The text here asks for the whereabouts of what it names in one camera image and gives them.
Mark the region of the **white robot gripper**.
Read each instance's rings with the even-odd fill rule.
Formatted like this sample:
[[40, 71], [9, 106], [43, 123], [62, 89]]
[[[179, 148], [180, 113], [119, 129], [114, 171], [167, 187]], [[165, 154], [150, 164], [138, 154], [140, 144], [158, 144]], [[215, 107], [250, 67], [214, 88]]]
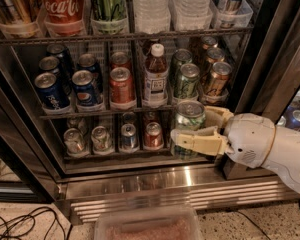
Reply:
[[[217, 156], [225, 152], [232, 161], [250, 168], [262, 165], [276, 133], [270, 119], [251, 113], [234, 116], [229, 109], [216, 106], [206, 106], [205, 115], [207, 128], [197, 131], [173, 129], [170, 133], [172, 141], [177, 146], [205, 155]], [[218, 133], [223, 128], [227, 138]]]

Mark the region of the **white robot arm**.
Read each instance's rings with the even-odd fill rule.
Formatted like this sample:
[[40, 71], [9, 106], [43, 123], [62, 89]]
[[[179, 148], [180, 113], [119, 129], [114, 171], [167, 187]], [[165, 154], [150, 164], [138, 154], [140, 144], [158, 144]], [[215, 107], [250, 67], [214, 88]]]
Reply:
[[206, 108], [208, 126], [197, 131], [174, 129], [178, 146], [205, 155], [223, 155], [249, 168], [274, 172], [300, 194], [300, 132], [275, 125], [252, 113], [233, 114], [225, 108]]

